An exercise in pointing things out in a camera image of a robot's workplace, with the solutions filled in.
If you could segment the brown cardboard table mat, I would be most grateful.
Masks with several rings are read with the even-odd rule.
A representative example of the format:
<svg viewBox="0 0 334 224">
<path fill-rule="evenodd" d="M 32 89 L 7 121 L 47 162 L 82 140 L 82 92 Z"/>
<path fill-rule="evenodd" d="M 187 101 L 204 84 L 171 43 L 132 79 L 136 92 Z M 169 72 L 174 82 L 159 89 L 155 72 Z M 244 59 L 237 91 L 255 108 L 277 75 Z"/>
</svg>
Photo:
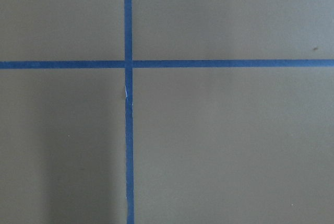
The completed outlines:
<svg viewBox="0 0 334 224">
<path fill-rule="evenodd" d="M 133 0 L 133 59 L 333 58 L 333 0 Z M 2 61 L 124 60 L 124 0 L 1 0 Z M 133 70 L 135 223 L 333 223 L 333 68 Z M 125 223 L 125 71 L 1 69 L 1 223 Z"/>
</svg>

